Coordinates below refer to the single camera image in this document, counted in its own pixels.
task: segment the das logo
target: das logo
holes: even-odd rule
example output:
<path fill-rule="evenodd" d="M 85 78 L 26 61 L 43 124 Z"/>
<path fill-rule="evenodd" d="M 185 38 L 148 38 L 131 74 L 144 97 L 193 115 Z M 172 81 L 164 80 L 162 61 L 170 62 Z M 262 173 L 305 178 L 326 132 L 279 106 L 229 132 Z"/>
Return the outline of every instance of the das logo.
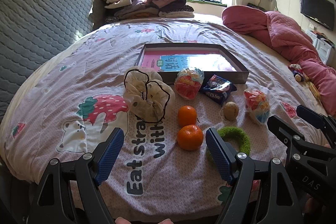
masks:
<path fill-rule="evenodd" d="M 305 182 L 307 185 L 309 185 L 314 190 L 318 190 L 320 187 L 319 183 L 314 184 L 314 180 L 310 180 L 309 177 L 307 176 L 304 176 L 304 178 L 302 179 L 302 182 Z"/>

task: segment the orange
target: orange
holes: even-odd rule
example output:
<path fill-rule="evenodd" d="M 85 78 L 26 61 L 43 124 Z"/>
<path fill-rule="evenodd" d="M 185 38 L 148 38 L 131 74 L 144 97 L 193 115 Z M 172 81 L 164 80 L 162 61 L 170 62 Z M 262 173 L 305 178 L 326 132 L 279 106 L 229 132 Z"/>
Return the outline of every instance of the orange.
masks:
<path fill-rule="evenodd" d="M 192 106 L 183 106 L 177 113 L 178 123 L 181 127 L 188 126 L 190 124 L 196 124 L 197 112 Z"/>
<path fill-rule="evenodd" d="M 184 150 L 194 151 L 203 143 L 203 132 L 194 124 L 182 127 L 177 134 L 177 143 Z"/>

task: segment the snack package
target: snack package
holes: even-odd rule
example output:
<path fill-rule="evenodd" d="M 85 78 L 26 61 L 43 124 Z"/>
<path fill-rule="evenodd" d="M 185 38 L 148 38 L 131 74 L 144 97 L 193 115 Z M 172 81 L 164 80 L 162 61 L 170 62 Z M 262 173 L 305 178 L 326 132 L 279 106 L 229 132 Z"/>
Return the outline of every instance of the snack package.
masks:
<path fill-rule="evenodd" d="M 204 72 L 197 68 L 184 68 L 180 70 L 175 79 L 176 92 L 184 99 L 195 98 L 204 80 Z"/>
<path fill-rule="evenodd" d="M 236 86 L 230 81 L 217 75 L 213 75 L 207 82 L 206 86 L 201 88 L 200 92 L 204 93 L 211 100 L 222 106 L 230 96 L 230 93 L 236 90 Z"/>
<path fill-rule="evenodd" d="M 281 101 L 280 104 L 282 105 L 283 109 L 286 111 L 287 115 L 290 118 L 294 118 L 296 116 L 296 109 L 293 106 L 284 101 Z"/>
<path fill-rule="evenodd" d="M 269 117 L 269 102 L 265 93 L 260 90 L 244 90 L 247 111 L 252 120 L 258 124 L 263 124 Z"/>

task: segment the green knitted ring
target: green knitted ring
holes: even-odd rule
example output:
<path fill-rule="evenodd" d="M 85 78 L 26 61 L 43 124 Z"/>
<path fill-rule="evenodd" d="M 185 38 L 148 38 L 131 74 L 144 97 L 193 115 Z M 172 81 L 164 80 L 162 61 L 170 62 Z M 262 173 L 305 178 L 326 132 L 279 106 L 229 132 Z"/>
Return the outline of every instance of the green knitted ring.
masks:
<path fill-rule="evenodd" d="M 217 130 L 219 136 L 221 136 L 222 140 L 225 141 L 226 139 L 234 139 L 239 144 L 239 152 L 243 152 L 246 155 L 250 155 L 251 144 L 249 136 L 245 133 L 244 130 L 238 127 L 223 127 Z M 211 153 L 207 148 L 207 157 L 209 160 L 214 163 Z"/>

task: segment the pink bedsheet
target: pink bedsheet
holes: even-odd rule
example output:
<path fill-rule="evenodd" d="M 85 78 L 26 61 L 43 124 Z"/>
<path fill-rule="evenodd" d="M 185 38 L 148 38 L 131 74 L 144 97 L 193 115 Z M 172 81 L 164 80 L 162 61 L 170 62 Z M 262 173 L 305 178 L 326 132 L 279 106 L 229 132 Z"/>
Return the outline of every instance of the pink bedsheet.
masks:
<path fill-rule="evenodd" d="M 301 64 L 321 93 L 325 110 L 336 114 L 336 71 L 324 65 L 308 35 L 296 21 L 280 12 L 262 12 L 236 5 L 222 12 L 223 24 L 231 30 L 248 34 L 272 48 L 288 61 Z"/>

